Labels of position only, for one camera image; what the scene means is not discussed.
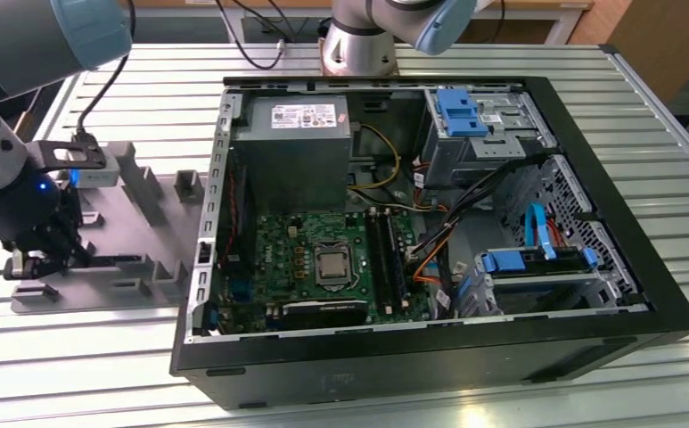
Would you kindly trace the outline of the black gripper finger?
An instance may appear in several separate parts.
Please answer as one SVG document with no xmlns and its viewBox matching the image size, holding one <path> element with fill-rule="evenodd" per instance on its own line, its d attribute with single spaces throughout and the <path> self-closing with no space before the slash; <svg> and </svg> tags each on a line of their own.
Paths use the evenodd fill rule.
<svg viewBox="0 0 689 428">
<path fill-rule="evenodd" d="M 92 252 L 81 243 L 1 243 L 11 253 L 3 267 L 7 281 L 37 280 L 68 268 L 87 268 Z"/>
<path fill-rule="evenodd" d="M 39 250 L 49 259 L 88 259 L 91 253 L 81 244 L 81 205 L 73 186 L 52 186 L 55 206 L 39 225 Z"/>
</svg>

